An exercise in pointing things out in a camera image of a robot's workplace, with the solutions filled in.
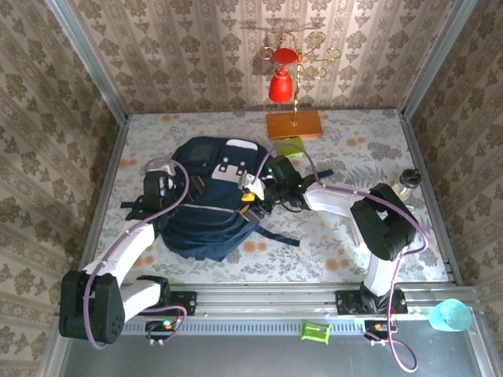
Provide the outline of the teal translucent plastic cup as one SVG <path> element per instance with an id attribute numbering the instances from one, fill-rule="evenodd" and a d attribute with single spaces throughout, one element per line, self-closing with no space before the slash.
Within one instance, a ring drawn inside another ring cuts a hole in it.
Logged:
<path id="1" fill-rule="evenodd" d="M 467 331 L 472 326 L 472 312 L 462 301 L 448 298 L 431 309 L 428 322 L 437 331 Z"/>

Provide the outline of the aluminium side rail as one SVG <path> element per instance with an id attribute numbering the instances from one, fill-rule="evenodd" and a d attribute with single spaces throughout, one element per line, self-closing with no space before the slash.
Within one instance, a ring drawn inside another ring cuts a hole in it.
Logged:
<path id="1" fill-rule="evenodd" d="M 423 176 L 422 182 L 420 184 L 421 191 L 424 197 L 425 206 L 428 209 L 431 227 L 435 234 L 437 245 L 439 246 L 439 252 L 442 255 L 442 260 L 446 268 L 447 275 L 451 282 L 453 282 L 457 286 L 463 286 L 464 281 L 461 275 L 461 271 L 457 264 L 450 238 L 446 231 L 446 226 L 442 219 L 439 205 L 435 197 L 435 193 L 431 184 L 430 177 L 428 175 L 428 170 L 425 165 L 424 158 L 420 150 L 420 146 L 417 142 L 417 137 L 414 132 L 413 125 L 410 120 L 401 112 L 398 113 L 398 117 L 402 125 L 402 130 L 409 147 L 409 153 L 411 155 L 413 164 L 416 168 L 419 169 L 421 175 Z"/>
<path id="2" fill-rule="evenodd" d="M 124 146 L 127 141 L 129 130 L 130 115 L 125 115 L 125 120 L 120 124 L 116 142 L 112 150 L 108 168 L 101 186 L 101 192 L 95 207 L 92 222 L 90 223 L 89 232 L 79 261 L 78 270 L 83 269 L 86 265 L 94 260 L 97 245 L 101 235 L 102 226 L 104 224 L 108 203 L 112 194 L 112 189 L 119 169 L 119 163 L 123 153 Z"/>

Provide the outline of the glass jar black lid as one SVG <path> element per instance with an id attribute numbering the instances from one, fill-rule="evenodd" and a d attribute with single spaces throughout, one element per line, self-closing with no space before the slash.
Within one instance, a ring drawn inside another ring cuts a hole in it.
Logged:
<path id="1" fill-rule="evenodd" d="M 406 169 L 394 183 L 393 189 L 397 196 L 402 200 L 407 200 L 412 192 L 420 185 L 422 180 L 418 169 Z"/>

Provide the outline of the navy blue backpack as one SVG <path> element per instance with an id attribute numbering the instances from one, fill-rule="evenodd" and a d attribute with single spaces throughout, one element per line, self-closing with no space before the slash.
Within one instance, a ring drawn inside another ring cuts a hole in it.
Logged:
<path id="1" fill-rule="evenodd" d="M 196 175 L 204 183 L 203 194 L 180 205 L 174 216 L 160 227 L 166 247 L 183 258 L 221 262 L 252 233 L 289 246 L 299 240 L 264 229 L 256 216 L 241 214 L 246 205 L 238 186 L 239 176 L 250 173 L 266 176 L 267 150 L 254 141 L 222 137 L 193 137 L 178 147 L 172 156 L 181 164 L 175 182 Z"/>

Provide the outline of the green packet on rail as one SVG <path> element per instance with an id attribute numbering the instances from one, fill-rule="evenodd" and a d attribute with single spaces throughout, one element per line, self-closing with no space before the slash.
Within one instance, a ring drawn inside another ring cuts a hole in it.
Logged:
<path id="1" fill-rule="evenodd" d="M 331 324 L 319 324 L 304 320 L 300 339 L 328 345 L 331 332 Z"/>

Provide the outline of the red wine glass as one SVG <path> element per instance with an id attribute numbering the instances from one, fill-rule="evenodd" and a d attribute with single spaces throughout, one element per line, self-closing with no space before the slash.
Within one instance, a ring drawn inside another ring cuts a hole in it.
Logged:
<path id="1" fill-rule="evenodd" d="M 270 82 L 269 98 L 274 103 L 285 104 L 293 94 L 292 75 L 288 66 L 297 62 L 297 52 L 289 48 L 276 49 L 272 58 L 277 64 Z"/>

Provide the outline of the aluminium frame post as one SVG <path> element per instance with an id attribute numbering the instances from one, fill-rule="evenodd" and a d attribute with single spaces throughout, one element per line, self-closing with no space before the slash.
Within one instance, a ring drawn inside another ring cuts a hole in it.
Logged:
<path id="1" fill-rule="evenodd" d="M 450 13 L 403 102 L 399 112 L 403 118 L 410 119 L 417 110 L 477 2 L 478 0 L 454 0 Z"/>
<path id="2" fill-rule="evenodd" d="M 89 73 L 92 81 L 105 100 L 109 111 L 113 114 L 119 127 L 122 128 L 127 123 L 128 111 L 123 105 L 117 90 L 113 86 L 112 80 L 107 76 L 105 67 L 101 63 L 96 49 L 92 46 L 90 39 L 81 23 L 78 21 L 70 4 L 67 0 L 46 1 L 73 49 Z"/>

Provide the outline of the aluminium mounting rail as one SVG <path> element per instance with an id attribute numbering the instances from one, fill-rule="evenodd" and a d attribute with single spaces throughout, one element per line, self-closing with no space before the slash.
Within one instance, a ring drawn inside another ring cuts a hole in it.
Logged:
<path id="1" fill-rule="evenodd" d="M 476 289 L 452 283 L 400 283 L 407 314 L 400 320 L 423 320 L 430 310 L 448 298 L 462 301 L 473 313 L 483 305 Z M 358 290 L 351 283 L 231 283 L 172 284 L 173 291 L 195 291 L 193 319 L 287 320 L 337 318 L 337 291 Z"/>

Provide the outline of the lime green pencil case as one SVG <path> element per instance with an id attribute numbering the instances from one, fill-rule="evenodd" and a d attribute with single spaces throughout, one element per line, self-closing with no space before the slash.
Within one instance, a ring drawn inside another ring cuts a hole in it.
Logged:
<path id="1" fill-rule="evenodd" d="M 274 143 L 276 147 L 276 153 L 279 156 L 285 156 L 287 158 L 293 158 L 301 156 L 304 149 L 303 140 L 301 137 L 289 137 L 285 139 L 280 139 Z"/>

